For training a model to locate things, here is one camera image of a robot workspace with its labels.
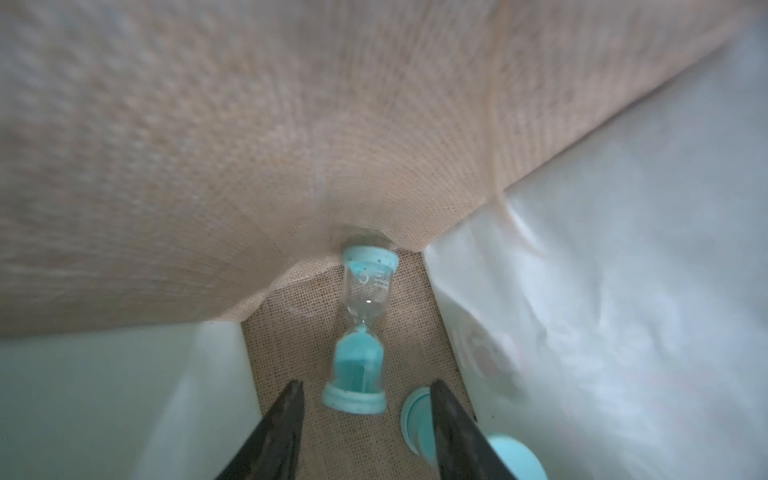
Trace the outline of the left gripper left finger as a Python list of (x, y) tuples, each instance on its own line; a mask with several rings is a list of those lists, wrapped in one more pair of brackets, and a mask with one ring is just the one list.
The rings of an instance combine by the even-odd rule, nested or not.
[(216, 479), (294, 480), (304, 414), (303, 382), (291, 380)]

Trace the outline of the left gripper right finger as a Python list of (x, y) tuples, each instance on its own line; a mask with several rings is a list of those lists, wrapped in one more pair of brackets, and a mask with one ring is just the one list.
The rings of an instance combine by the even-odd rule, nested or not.
[(443, 380), (430, 384), (439, 477), (517, 480)]

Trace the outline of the large teal hourglass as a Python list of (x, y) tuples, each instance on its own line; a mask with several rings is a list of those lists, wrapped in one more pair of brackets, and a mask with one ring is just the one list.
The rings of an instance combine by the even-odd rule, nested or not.
[[(430, 387), (420, 387), (406, 398), (400, 426), (408, 448), (439, 474), (431, 409)], [(503, 434), (482, 434), (517, 479), (545, 479), (536, 455), (518, 440)]]

